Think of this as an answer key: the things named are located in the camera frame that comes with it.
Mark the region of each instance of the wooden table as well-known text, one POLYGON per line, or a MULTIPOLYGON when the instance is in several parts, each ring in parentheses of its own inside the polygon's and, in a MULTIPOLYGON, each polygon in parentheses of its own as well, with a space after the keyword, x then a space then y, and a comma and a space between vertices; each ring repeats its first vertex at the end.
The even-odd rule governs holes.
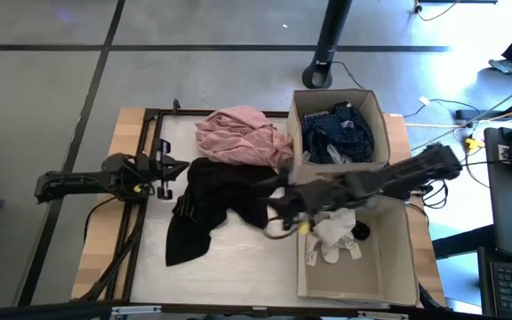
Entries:
MULTIPOLYGON (((132 155, 135 153, 144 112, 144 108, 122 108, 120 110, 109 154, 122 152, 132 155)), ((410 145, 402 116, 386 114, 384 119, 387 124, 390 142, 390 163, 396 163, 410 157, 410 145)), ((145 149, 149 150, 150 145, 151 137, 148 137, 145 149)), ((98 201, 106 198, 108 196, 100 196, 98 201)), ((73 298, 78 298, 85 294, 112 260, 123 207, 122 203, 113 201, 103 205, 92 215, 88 236, 72 290, 73 298)), ((438 275, 436 257, 428 232, 426 218, 420 212, 409 208, 408 219, 418 278, 432 297, 438 303, 445 306, 444 290, 438 275)), ((119 275, 114 298, 122 297, 125 264, 121 267, 119 275)))

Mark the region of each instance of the cardboard box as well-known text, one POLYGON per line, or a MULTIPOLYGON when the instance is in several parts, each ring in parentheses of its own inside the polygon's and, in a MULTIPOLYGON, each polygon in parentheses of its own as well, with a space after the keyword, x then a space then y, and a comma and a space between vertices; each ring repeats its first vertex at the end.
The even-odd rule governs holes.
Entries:
POLYGON ((306 265, 306 236, 298 235, 298 296, 416 306, 420 299, 404 202, 374 196, 356 209, 371 235, 357 241, 363 257, 340 249, 339 260, 325 262, 320 245, 314 267, 306 265))
POLYGON ((293 181, 306 183, 316 179, 318 173, 338 173, 352 170, 375 170, 388 164, 390 146, 379 102, 370 90, 303 90, 293 93, 292 108, 288 115, 288 133, 293 138, 293 181), (372 161, 353 164, 313 164, 303 161, 301 120, 304 115, 332 111, 336 103, 348 101, 358 108, 371 127, 374 138, 372 161))

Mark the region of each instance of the sneaker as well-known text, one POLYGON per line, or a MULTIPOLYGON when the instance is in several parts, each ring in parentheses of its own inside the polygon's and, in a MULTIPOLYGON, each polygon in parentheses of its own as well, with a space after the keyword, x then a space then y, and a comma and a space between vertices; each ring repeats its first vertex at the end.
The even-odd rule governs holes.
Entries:
POLYGON ((502 73, 512 74, 512 62, 509 60, 489 60, 489 64, 502 73))

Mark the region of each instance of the gray floor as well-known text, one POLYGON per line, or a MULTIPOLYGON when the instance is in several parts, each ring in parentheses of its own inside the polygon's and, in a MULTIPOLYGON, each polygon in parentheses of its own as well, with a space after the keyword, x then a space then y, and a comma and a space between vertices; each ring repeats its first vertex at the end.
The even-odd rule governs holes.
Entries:
MULTIPOLYGON (((316 0, 131 0, 114 43, 314 44, 325 5, 316 0)), ((0 0, 0 44, 103 44, 115 7, 115 0, 0 0)), ((426 5, 424 14, 446 7, 426 5)), ((460 4, 431 22, 411 16, 411 8, 407 0, 355 0, 341 43, 448 45, 451 52, 340 52, 336 58, 376 92, 386 112, 410 114, 420 96, 489 108, 512 92, 512 76, 487 68, 487 60, 512 40, 512 0, 460 4)), ((44 219, 45 206, 32 197, 36 177, 60 168, 98 57, 99 52, 0 52, 0 197, 7 200, 0 209, 0 307, 14 303, 44 219)), ((75 170, 98 169, 121 107, 168 108, 178 98, 184 108, 249 104, 287 110, 292 91, 303 89, 300 74, 311 58, 312 52, 111 52, 75 170)), ((333 88, 354 86, 339 65, 333 78, 333 88)), ((408 122, 453 124, 454 109, 432 104, 408 122)), ((412 146, 443 131, 408 128, 412 146)), ((455 146, 462 158, 453 136, 443 143, 455 146)), ((484 152, 471 159, 483 157, 484 152)), ((486 181, 483 167, 475 173, 486 181)), ((428 213, 434 238, 492 219, 486 188, 465 174, 450 185, 446 208, 428 213)), ((65 201, 35 303, 68 300, 93 202, 92 196, 65 201)), ((443 260, 439 268, 448 297, 479 304, 475 257, 443 260)))

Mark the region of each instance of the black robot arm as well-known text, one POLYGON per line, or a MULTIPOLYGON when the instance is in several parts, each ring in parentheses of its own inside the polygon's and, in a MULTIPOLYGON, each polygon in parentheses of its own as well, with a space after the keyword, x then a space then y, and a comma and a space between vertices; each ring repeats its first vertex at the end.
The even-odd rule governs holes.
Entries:
POLYGON ((460 175, 461 164, 449 147, 428 146, 419 155, 377 171, 345 172, 302 185, 288 184, 288 173, 281 172, 275 183, 284 187, 284 196, 270 198, 284 230, 300 221, 301 213, 314 215, 341 207, 357 208, 374 195, 406 200, 415 188, 431 180, 452 180, 460 175))
POLYGON ((47 172, 36 182, 35 197, 43 203, 66 195, 110 193, 126 201, 153 194, 151 182, 160 180, 157 196, 170 199, 167 181, 174 181, 189 163, 166 155, 171 149, 169 142, 159 140, 158 144, 155 158, 118 153, 106 158, 99 172, 47 172))

